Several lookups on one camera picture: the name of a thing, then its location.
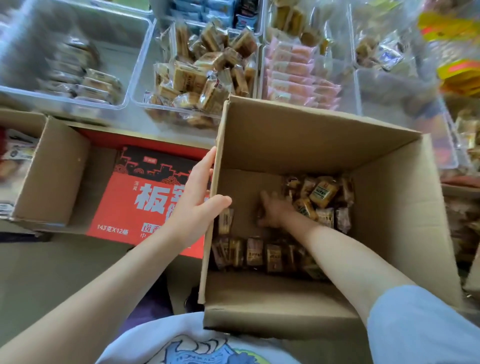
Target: person's left hand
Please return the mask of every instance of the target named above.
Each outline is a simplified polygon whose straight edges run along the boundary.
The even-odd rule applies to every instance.
[[[175,240],[181,244],[181,248],[193,245],[203,234],[205,234],[210,223],[220,212],[229,207],[232,199],[228,196],[216,194],[205,200],[208,180],[213,170],[216,147],[213,147],[205,157],[192,169],[185,190],[177,202],[172,215],[166,221],[162,229],[173,234]]]

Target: light blue sleeve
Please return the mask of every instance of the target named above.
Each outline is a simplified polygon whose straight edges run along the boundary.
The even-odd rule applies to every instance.
[[[385,292],[367,331],[375,364],[480,363],[480,328],[418,286]]]

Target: person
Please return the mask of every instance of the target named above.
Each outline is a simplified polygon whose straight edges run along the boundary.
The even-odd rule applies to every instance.
[[[271,340],[204,330],[201,312],[143,323],[111,343],[166,266],[232,203],[221,195],[204,202],[215,152],[193,168],[161,229],[5,344],[0,363],[297,363]],[[480,363],[479,328],[360,242],[275,194],[262,192],[261,199],[260,226],[284,228],[312,254],[365,324],[374,363]]]

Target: person's right arm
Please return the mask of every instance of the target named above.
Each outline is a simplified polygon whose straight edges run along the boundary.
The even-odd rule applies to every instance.
[[[377,253],[339,231],[322,226],[295,211],[289,201],[261,193],[263,227],[284,228],[312,254],[316,263],[344,294],[363,323],[373,304],[388,289],[415,285]]]

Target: stack of pink snacks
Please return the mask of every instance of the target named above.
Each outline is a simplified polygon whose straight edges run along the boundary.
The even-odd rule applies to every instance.
[[[266,53],[263,98],[310,108],[336,110],[342,87],[314,73],[318,47],[272,39]]]

